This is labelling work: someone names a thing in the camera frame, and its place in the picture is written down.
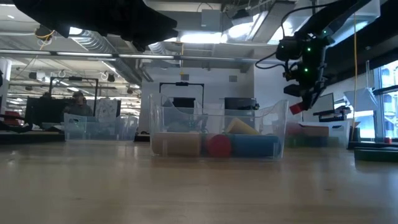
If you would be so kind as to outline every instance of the wooden table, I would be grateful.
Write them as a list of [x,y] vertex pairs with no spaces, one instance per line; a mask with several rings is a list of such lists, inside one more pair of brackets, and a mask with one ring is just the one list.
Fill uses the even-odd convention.
[[151,158],[125,142],[9,148],[1,223],[398,223],[398,166],[344,149],[264,162]]

